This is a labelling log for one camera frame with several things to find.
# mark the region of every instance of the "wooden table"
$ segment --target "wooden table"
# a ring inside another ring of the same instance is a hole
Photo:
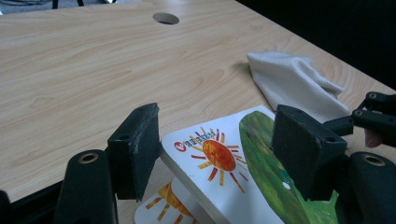
[[[179,23],[156,22],[171,13]],[[148,0],[0,17],[0,189],[11,201],[64,177],[80,151],[140,105],[158,102],[160,135],[267,102],[250,50],[314,59],[356,108],[367,91],[395,91],[231,0]],[[366,150],[361,130],[349,151]],[[396,161],[389,147],[374,152]],[[174,175],[158,160],[145,199]],[[121,223],[140,203],[119,202]]]

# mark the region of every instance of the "orange sun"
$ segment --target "orange sun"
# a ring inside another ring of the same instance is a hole
[[[233,174],[236,165],[243,168],[245,171],[248,170],[245,167],[246,162],[242,160],[242,157],[234,154],[239,152],[238,150],[239,146],[224,146],[223,144],[225,142],[225,134],[224,133],[219,134],[219,129],[217,129],[217,134],[213,134],[211,139],[206,139],[204,142],[197,140],[197,138],[200,138],[201,136],[198,132],[195,132],[195,134],[197,136],[196,137],[190,136],[190,139],[193,140],[196,144],[201,145],[202,147],[198,147],[194,145],[192,146],[192,148],[200,152],[203,152],[205,155],[204,156],[191,155],[191,157],[199,160],[207,160],[206,162],[198,165],[200,169],[205,169],[206,167],[211,165],[214,166],[212,173],[207,180],[212,181],[219,171],[220,173],[219,184],[221,186],[224,186],[224,172],[228,172],[231,178],[233,179],[233,181],[235,182],[235,184],[238,186],[238,188],[240,188],[241,191],[245,193],[245,190],[242,188],[239,181],[236,179],[235,175]],[[241,172],[239,172],[239,174],[246,181],[248,181],[245,175],[243,175]]]
[[[151,203],[148,203],[146,205],[146,208],[149,210],[151,207],[153,207],[155,204],[157,204],[160,200],[165,199],[166,200],[166,205],[161,211],[161,213],[158,215],[157,220],[161,221],[163,219],[163,216],[166,214],[168,211],[169,207],[172,206],[175,209],[177,209],[180,212],[180,215],[178,216],[177,220],[175,220],[175,224],[178,224],[181,222],[183,219],[183,215],[187,217],[193,217],[192,214],[187,210],[187,208],[181,203],[181,201],[176,197],[174,192],[172,191],[171,183],[168,183],[166,186],[164,186],[162,189],[158,191],[158,194],[161,195],[161,197],[157,197],[154,199]],[[192,224],[197,224],[197,220],[194,219]]]

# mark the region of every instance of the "printed card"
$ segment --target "printed card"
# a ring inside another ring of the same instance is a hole
[[[136,209],[134,222],[136,224],[214,223],[177,178],[159,189]]]
[[[336,223],[335,200],[305,202],[272,150],[264,106],[163,137],[161,158],[217,223]]]

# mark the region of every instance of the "bolt hole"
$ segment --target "bolt hole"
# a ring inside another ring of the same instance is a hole
[[[385,165],[385,162],[383,160],[381,160],[375,156],[364,155],[363,160],[372,164],[372,165],[375,165],[375,166],[384,166]]]
[[[179,19],[177,16],[172,15],[170,13],[166,13],[166,12],[157,12],[155,13],[152,18],[161,23],[161,24],[165,24],[165,25],[175,25],[178,24]]]
[[[123,135],[123,136],[121,136],[119,139],[120,139],[120,140],[127,140],[128,138],[129,138],[128,135]]]
[[[78,162],[86,164],[86,163],[91,163],[93,161],[96,161],[98,158],[99,158],[99,155],[96,153],[87,153],[87,154],[82,155],[78,159]]]
[[[374,99],[376,97],[376,94],[375,93],[370,93],[369,97]]]

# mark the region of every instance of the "red logo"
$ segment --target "red logo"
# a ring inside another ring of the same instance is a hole
[[[184,151],[187,150],[186,146],[184,146],[184,144],[181,143],[181,142],[175,142],[174,146],[175,146],[175,149],[177,149],[177,150],[179,150],[181,152],[184,152]]]

